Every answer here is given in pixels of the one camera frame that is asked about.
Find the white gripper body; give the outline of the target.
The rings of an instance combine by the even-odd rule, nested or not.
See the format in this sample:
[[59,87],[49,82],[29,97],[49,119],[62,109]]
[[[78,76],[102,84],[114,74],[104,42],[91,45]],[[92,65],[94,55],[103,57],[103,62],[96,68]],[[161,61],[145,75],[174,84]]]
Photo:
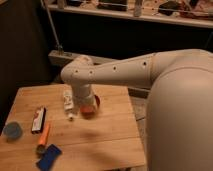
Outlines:
[[95,102],[94,96],[95,95],[90,84],[72,86],[73,101],[79,111],[81,106],[93,104]]

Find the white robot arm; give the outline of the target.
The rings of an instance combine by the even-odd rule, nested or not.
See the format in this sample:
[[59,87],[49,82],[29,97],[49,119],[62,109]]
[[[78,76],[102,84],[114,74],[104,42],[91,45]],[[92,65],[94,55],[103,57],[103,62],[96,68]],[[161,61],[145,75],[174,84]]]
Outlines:
[[80,106],[93,100],[93,84],[147,88],[149,171],[213,171],[213,52],[164,51],[101,65],[80,55],[61,78]]

